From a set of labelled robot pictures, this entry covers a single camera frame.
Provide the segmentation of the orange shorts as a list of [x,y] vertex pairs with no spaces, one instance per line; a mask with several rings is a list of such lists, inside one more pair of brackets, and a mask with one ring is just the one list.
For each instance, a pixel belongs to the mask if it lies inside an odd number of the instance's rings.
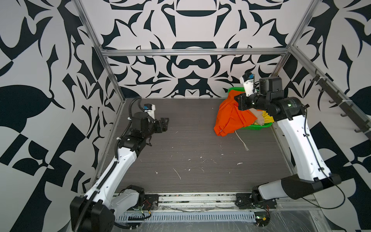
[[243,92],[232,90],[218,110],[214,132],[217,136],[226,136],[244,127],[254,124],[257,119],[249,110],[240,111],[234,97]]

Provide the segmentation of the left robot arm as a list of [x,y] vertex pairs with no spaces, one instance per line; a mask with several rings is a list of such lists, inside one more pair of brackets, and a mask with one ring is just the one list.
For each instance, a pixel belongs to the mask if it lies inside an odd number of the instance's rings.
[[155,133],[166,132],[169,118],[154,118],[153,110],[137,112],[130,117],[123,135],[117,138],[115,155],[102,176],[83,197],[70,204],[71,229],[74,232],[110,232],[117,216],[144,201],[144,191],[131,186],[115,197],[121,180],[142,150],[151,145]]

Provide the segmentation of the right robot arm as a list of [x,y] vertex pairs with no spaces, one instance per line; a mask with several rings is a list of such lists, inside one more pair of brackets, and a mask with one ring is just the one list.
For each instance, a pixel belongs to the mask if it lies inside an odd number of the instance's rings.
[[255,76],[245,73],[240,77],[244,93],[234,99],[239,111],[263,110],[273,117],[282,130],[296,164],[296,174],[274,182],[255,186],[251,203],[289,197],[304,198],[316,192],[338,187],[341,177],[327,167],[310,133],[307,108],[296,97],[286,97],[280,77],[266,77],[255,85]]

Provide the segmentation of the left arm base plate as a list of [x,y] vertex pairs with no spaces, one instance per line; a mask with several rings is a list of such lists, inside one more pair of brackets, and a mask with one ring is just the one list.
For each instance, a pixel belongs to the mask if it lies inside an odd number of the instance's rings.
[[157,209],[159,202],[158,194],[145,194],[140,199],[140,207],[143,211],[150,211]]

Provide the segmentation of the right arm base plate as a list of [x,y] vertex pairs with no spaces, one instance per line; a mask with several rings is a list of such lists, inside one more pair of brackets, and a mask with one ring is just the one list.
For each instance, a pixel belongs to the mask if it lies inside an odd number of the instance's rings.
[[237,193],[235,196],[236,200],[234,203],[239,209],[276,209],[277,206],[275,199],[258,201],[253,199],[251,193]]

